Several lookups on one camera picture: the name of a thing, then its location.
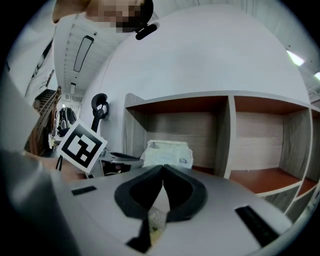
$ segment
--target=railing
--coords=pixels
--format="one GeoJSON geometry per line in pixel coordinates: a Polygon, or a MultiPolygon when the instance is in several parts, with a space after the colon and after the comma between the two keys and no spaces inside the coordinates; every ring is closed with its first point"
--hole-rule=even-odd
{"type": "Polygon", "coordinates": [[[49,118],[51,123],[50,128],[53,128],[55,112],[60,97],[61,87],[58,87],[56,92],[45,102],[45,104],[38,111],[40,114],[40,118],[33,128],[28,143],[25,147],[25,150],[29,151],[31,154],[40,156],[45,151],[46,147],[44,147],[44,140],[48,140],[48,138],[43,136],[44,129],[48,125],[49,118]]]}
{"type": "Polygon", "coordinates": [[[48,85],[49,85],[49,83],[50,83],[50,80],[51,80],[51,78],[52,78],[52,76],[53,76],[54,73],[55,73],[55,70],[53,69],[53,70],[51,71],[48,79],[42,83],[42,86],[39,88],[39,90],[40,90],[42,87],[48,87],[48,85]]]}

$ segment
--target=brown shelf board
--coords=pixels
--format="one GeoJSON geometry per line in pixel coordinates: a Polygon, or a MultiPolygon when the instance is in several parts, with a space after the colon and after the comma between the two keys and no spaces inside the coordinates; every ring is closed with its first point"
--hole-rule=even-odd
{"type": "Polygon", "coordinates": [[[192,170],[196,170],[205,174],[214,175],[214,169],[213,168],[207,168],[207,167],[200,167],[200,166],[192,166],[192,170]]]}
{"type": "Polygon", "coordinates": [[[317,183],[315,181],[313,181],[312,179],[309,179],[309,178],[305,178],[303,183],[302,183],[302,186],[300,188],[300,191],[297,195],[298,196],[301,196],[302,194],[306,193],[307,191],[311,190],[312,188],[314,188],[315,186],[317,185],[317,183]]]}
{"type": "Polygon", "coordinates": [[[311,113],[312,113],[312,118],[314,118],[314,119],[320,118],[320,112],[319,111],[317,111],[315,109],[312,109],[311,113]]]}
{"type": "Polygon", "coordinates": [[[252,96],[234,96],[237,112],[254,112],[274,115],[287,115],[307,109],[305,106],[291,102],[252,96]]]}
{"type": "Polygon", "coordinates": [[[144,114],[214,112],[228,100],[228,96],[204,96],[170,99],[127,107],[144,114]]]}
{"type": "Polygon", "coordinates": [[[300,181],[281,168],[232,170],[229,179],[255,194],[282,189],[300,181]]]}

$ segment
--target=black cable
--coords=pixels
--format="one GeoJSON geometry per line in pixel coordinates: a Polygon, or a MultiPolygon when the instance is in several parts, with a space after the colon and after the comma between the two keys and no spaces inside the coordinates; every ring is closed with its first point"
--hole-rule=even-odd
{"type": "Polygon", "coordinates": [[[63,159],[64,159],[64,157],[62,155],[60,155],[58,161],[56,162],[56,166],[55,166],[55,168],[57,170],[59,170],[60,172],[61,172],[61,168],[62,168],[63,159]]]}

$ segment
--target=ceiling light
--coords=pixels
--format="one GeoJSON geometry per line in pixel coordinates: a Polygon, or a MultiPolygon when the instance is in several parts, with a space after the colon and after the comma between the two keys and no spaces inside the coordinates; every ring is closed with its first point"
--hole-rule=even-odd
{"type": "Polygon", "coordinates": [[[87,56],[87,53],[93,44],[94,39],[91,36],[86,35],[81,42],[81,45],[78,50],[78,54],[76,55],[76,59],[74,62],[73,70],[76,72],[80,72],[82,68],[82,64],[84,63],[84,60],[87,56]]]}
{"type": "Polygon", "coordinates": [[[314,76],[320,80],[320,72],[315,73],[314,76]]]}
{"type": "Polygon", "coordinates": [[[70,93],[75,94],[75,90],[76,90],[76,84],[72,82],[70,87],[70,93]]]}
{"type": "Polygon", "coordinates": [[[297,66],[301,66],[303,63],[305,63],[304,59],[300,58],[298,55],[294,54],[292,51],[286,50],[286,52],[289,54],[293,63],[296,64],[297,66]]]}

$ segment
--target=white cloth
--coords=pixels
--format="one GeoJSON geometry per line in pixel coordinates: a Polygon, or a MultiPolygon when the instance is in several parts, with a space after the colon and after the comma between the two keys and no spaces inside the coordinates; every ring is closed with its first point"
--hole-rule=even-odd
{"type": "Polygon", "coordinates": [[[54,37],[49,0],[26,24],[8,54],[10,71],[4,68],[0,81],[0,149],[22,152],[39,114],[24,99],[35,68],[54,37]]]}
{"type": "Polygon", "coordinates": [[[193,152],[188,143],[168,140],[149,140],[143,152],[143,167],[174,165],[191,169],[194,164],[193,152]]]}
{"type": "Polygon", "coordinates": [[[20,32],[7,56],[9,75],[23,97],[44,50],[54,38],[55,4],[56,0],[49,0],[42,6],[20,32]]]}

